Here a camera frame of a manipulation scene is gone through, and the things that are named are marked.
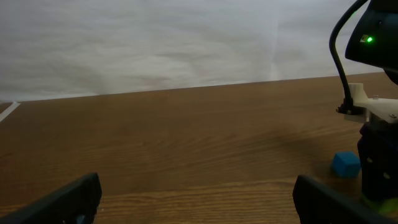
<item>blue block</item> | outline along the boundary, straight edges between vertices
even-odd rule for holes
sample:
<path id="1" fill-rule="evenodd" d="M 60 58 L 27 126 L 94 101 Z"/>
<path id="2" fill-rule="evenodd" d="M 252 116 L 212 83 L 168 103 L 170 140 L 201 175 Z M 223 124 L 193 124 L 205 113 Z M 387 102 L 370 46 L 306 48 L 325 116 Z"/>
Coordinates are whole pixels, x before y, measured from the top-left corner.
<path id="1" fill-rule="evenodd" d="M 338 152 L 333 158 L 333 170 L 339 177 L 357 177 L 361 161 L 353 152 Z"/>

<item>white backdrop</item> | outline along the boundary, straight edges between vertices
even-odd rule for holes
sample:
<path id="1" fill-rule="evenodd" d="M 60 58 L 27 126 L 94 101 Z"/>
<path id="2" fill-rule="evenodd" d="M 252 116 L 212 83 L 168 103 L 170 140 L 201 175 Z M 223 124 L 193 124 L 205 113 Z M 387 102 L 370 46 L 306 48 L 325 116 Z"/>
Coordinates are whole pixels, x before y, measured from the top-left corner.
<path id="1" fill-rule="evenodd" d="M 337 75 L 328 39 L 353 2 L 1 0 L 0 100 Z M 364 9 L 340 33 L 342 58 Z"/>

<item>black cable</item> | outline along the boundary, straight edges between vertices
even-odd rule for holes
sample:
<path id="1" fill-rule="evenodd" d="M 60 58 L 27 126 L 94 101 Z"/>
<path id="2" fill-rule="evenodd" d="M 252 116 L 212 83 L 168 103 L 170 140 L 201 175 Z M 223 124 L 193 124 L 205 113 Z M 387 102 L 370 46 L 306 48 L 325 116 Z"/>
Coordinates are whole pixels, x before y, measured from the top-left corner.
<path id="1" fill-rule="evenodd" d="M 333 60 L 335 61 L 338 74 L 340 76 L 341 82 L 343 84 L 344 88 L 344 95 L 345 95 L 345 100 L 343 103 L 343 107 L 346 112 L 346 110 L 352 110 L 353 107 L 353 99 L 351 97 L 351 92 L 349 90 L 346 74 L 344 72 L 343 66 L 341 65 L 340 58 L 337 54 L 336 50 L 336 39 L 337 35 L 340 32 L 341 28 L 343 28 L 344 24 L 348 21 L 348 19 L 354 14 L 355 11 L 357 11 L 363 4 L 365 4 L 368 0 L 357 0 L 345 13 L 344 15 L 340 18 L 340 20 L 337 22 L 335 28 L 330 34 L 330 39 L 329 39 L 329 49 L 331 56 L 333 57 Z"/>

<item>screw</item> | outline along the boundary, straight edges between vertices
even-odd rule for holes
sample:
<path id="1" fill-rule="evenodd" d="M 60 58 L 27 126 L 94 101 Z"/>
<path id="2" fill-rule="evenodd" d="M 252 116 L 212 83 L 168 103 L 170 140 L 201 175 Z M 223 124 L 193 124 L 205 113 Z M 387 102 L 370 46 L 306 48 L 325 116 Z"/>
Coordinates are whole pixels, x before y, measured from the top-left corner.
<path id="1" fill-rule="evenodd" d="M 386 179 L 391 179 L 390 175 L 388 175 L 387 173 L 383 173 L 384 178 Z"/>

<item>brown wooden surface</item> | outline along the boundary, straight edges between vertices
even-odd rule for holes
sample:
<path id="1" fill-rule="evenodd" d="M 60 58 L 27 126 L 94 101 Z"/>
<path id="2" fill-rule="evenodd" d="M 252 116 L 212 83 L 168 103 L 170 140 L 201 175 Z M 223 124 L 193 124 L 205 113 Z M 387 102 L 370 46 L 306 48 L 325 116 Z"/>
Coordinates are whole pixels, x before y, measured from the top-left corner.
<path id="1" fill-rule="evenodd" d="M 383 74 L 348 79 L 398 98 Z M 330 172 L 362 125 L 341 102 L 338 77 L 23 102 L 0 122 L 0 215 L 95 171 L 96 223 L 299 223 L 299 174 L 360 194 Z"/>

